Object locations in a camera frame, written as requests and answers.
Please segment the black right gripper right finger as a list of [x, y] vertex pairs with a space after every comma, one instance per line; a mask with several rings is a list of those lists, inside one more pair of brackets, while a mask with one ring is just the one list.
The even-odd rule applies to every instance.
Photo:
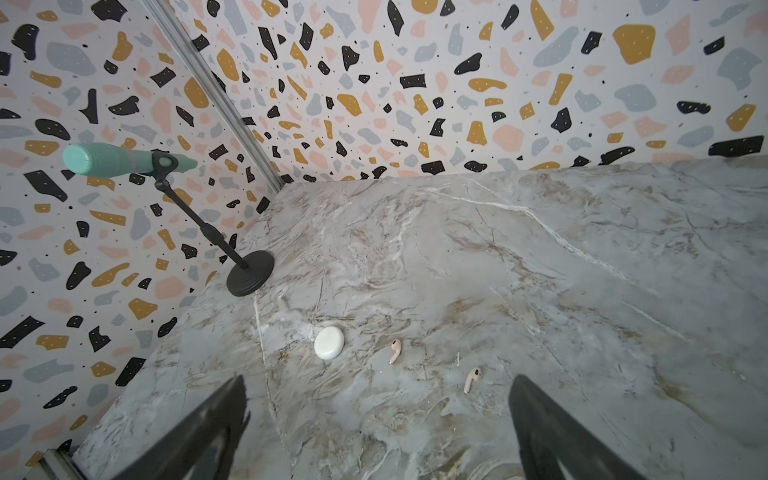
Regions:
[[508, 403], [527, 479], [642, 477], [527, 376], [515, 377]]

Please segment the white earbud charging case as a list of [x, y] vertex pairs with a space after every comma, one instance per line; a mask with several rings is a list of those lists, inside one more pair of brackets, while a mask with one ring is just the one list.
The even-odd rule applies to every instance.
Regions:
[[337, 326], [323, 328], [314, 341], [314, 352], [318, 358], [328, 361], [336, 358], [343, 350], [345, 338]]

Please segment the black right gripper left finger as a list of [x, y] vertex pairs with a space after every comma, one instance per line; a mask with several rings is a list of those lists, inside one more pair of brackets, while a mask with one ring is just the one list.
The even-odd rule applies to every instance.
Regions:
[[227, 479], [250, 421], [244, 378], [225, 382], [119, 479]]

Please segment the pink earbud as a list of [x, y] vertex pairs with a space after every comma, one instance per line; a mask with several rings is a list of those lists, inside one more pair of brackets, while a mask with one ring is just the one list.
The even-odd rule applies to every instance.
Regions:
[[480, 382], [482, 380], [482, 378], [483, 378], [482, 370], [479, 367], [473, 368], [468, 373], [468, 375], [467, 375], [467, 377], [465, 379], [464, 387], [463, 387], [463, 393], [465, 395], [468, 395], [471, 392], [473, 385], [475, 383]]
[[391, 343], [391, 349], [393, 353], [389, 360], [389, 364], [393, 365], [402, 354], [402, 342], [399, 339], [393, 340]]

